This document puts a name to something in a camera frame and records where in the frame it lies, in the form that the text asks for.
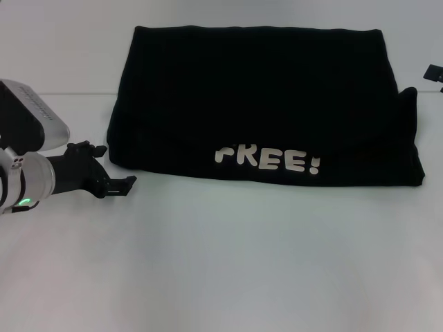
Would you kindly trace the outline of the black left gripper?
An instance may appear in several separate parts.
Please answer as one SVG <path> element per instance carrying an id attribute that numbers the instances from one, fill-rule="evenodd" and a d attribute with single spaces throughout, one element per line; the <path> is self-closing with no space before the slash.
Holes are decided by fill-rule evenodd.
<path id="1" fill-rule="evenodd" d="M 69 143 L 62 155 L 48 157 L 55 175 L 52 195 L 84 190 L 98 199 L 107 196 L 127 196 L 137 177 L 109 178 L 103 166 L 96 160 L 103 157 L 106 151 L 107 147 L 104 145 L 94 146 L 89 141 L 84 141 Z"/>

